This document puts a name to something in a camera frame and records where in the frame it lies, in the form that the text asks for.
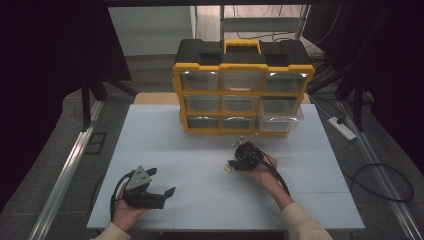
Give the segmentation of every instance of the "black curtain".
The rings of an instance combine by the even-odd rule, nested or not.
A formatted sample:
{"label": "black curtain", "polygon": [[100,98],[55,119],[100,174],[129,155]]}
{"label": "black curtain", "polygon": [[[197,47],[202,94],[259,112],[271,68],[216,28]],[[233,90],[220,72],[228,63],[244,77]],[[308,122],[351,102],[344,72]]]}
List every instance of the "black curtain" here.
{"label": "black curtain", "polygon": [[0,6],[1,209],[83,78],[131,80],[106,7],[48,2]]}

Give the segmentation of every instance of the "gray floor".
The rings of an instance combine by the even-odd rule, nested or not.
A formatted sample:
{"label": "gray floor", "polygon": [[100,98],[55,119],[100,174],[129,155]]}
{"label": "gray floor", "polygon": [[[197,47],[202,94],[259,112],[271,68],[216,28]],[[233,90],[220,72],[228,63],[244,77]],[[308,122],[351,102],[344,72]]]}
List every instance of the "gray floor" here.
{"label": "gray floor", "polygon": [[[133,82],[126,85],[138,92],[172,91],[173,56],[129,57],[128,66]],[[89,218],[90,201],[96,196],[96,184],[106,171],[113,155],[122,124],[129,105],[134,98],[127,93],[105,84],[109,93],[102,112],[96,122],[95,134],[106,133],[103,147],[92,144],[87,147],[75,172],[73,180],[59,208],[46,239],[90,239],[97,236],[94,230],[85,228]],[[334,98],[331,86],[322,89],[319,96]],[[1,239],[27,239],[37,218],[59,176],[63,165],[82,128],[81,94],[75,92],[65,98],[63,114],[48,143],[39,155],[34,167],[17,189],[8,205],[0,214]],[[319,106],[329,115],[337,115],[334,107],[316,99]],[[361,166],[367,164],[358,141],[346,141],[326,120],[320,111],[324,129],[328,135],[340,168],[353,175]],[[363,107],[364,134],[373,146],[380,162],[387,163],[406,174],[415,189],[415,197],[406,205],[417,226],[424,230],[424,177],[400,149],[396,142],[381,127],[369,110]],[[405,184],[398,176],[388,171],[396,189],[407,194]],[[359,177],[360,182],[380,191],[373,171],[366,170]],[[371,195],[354,186],[352,192],[358,211],[366,229],[358,232],[331,232],[335,239],[407,239],[406,235],[387,200]],[[132,233],[134,239],[155,239],[157,233]]]}

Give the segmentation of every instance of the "human hand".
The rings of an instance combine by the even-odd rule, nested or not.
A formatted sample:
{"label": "human hand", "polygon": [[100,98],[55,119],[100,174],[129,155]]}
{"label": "human hand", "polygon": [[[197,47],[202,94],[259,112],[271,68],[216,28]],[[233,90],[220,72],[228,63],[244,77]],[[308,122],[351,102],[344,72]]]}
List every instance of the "human hand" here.
{"label": "human hand", "polygon": [[[274,166],[274,168],[277,168],[277,160],[266,153],[264,153],[264,155],[264,161],[271,164],[271,166]],[[253,170],[248,170],[244,172],[253,177],[253,179],[255,179],[257,183],[259,183],[265,188],[274,186],[275,184],[279,184],[278,180],[274,177],[271,171],[263,164],[259,164]]]}
{"label": "human hand", "polygon": [[113,215],[112,222],[123,231],[128,231],[140,216],[147,212],[148,208],[134,208],[128,206],[128,204],[122,199],[124,194],[124,188],[127,183],[124,183],[121,187],[121,192],[118,198],[115,200],[115,212]]}

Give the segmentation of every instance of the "clear plastic drawer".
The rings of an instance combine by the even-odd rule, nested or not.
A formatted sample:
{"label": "clear plastic drawer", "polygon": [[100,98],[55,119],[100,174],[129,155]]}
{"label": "clear plastic drawer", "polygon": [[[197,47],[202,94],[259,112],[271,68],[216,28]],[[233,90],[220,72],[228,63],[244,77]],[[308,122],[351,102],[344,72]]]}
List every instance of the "clear plastic drawer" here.
{"label": "clear plastic drawer", "polygon": [[261,115],[295,115],[301,100],[291,97],[261,97]]}
{"label": "clear plastic drawer", "polygon": [[258,71],[225,71],[224,89],[232,91],[259,90],[263,73]]}
{"label": "clear plastic drawer", "polygon": [[217,116],[187,116],[189,128],[219,128]]}
{"label": "clear plastic drawer", "polygon": [[219,111],[219,96],[184,95],[187,111]]}
{"label": "clear plastic drawer", "polygon": [[306,82],[306,73],[267,73],[264,91],[300,93]]}
{"label": "clear plastic drawer", "polygon": [[263,115],[257,120],[257,128],[263,132],[291,132],[303,120],[302,109],[294,116]]}
{"label": "clear plastic drawer", "polygon": [[222,127],[225,129],[251,129],[253,118],[251,117],[223,117]]}
{"label": "clear plastic drawer", "polygon": [[230,112],[253,112],[256,109],[258,97],[255,96],[223,96],[224,110]]}
{"label": "clear plastic drawer", "polygon": [[183,90],[219,89],[218,72],[185,71],[180,72]]}

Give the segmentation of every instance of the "sleeve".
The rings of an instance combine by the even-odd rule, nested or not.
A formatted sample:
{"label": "sleeve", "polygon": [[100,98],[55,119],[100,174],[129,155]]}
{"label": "sleeve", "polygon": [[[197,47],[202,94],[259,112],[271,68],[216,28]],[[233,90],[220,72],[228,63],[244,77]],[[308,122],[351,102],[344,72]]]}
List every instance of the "sleeve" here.
{"label": "sleeve", "polygon": [[290,240],[327,240],[330,234],[311,218],[303,208],[293,202],[281,212],[281,222],[289,232]]}
{"label": "sleeve", "polygon": [[93,240],[130,240],[131,236],[109,222],[105,230]]}

